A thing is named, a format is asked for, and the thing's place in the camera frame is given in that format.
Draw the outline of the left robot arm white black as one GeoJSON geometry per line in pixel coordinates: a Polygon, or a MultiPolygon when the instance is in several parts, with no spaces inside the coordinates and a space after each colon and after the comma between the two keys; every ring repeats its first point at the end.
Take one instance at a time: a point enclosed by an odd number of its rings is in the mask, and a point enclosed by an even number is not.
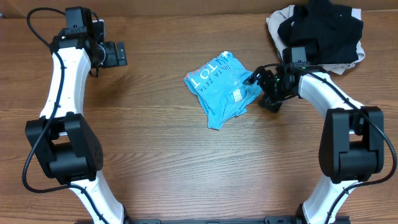
{"type": "Polygon", "coordinates": [[[103,175],[99,139],[83,116],[86,79],[100,68],[127,65],[123,42],[105,40],[104,20],[85,7],[62,12],[66,27],[45,45],[53,60],[49,95],[25,135],[32,146],[22,170],[24,187],[37,194],[70,189],[93,223],[131,223],[103,175]]]}

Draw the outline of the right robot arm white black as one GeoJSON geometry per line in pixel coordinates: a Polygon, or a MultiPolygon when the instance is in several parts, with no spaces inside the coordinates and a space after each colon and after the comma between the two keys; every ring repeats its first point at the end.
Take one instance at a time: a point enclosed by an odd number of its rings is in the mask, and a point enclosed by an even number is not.
{"type": "Polygon", "coordinates": [[[264,91],[261,106],[276,113],[283,101],[306,99],[324,125],[318,159],[322,175],[295,216],[267,217],[265,223],[349,223],[337,212],[354,189],[384,164],[384,117],[378,107],[353,100],[320,65],[309,62],[303,47],[287,48],[283,62],[257,67],[243,83],[264,91]]]}

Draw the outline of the light blue printed t-shirt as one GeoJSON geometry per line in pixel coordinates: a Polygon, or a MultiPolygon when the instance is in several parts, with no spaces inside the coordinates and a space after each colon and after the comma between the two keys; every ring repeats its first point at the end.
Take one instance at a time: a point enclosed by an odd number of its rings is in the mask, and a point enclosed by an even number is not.
{"type": "Polygon", "coordinates": [[[227,120],[247,112],[246,106],[262,93],[261,87],[243,83],[251,75],[228,51],[187,73],[184,82],[198,97],[208,128],[221,129],[227,120]]]}

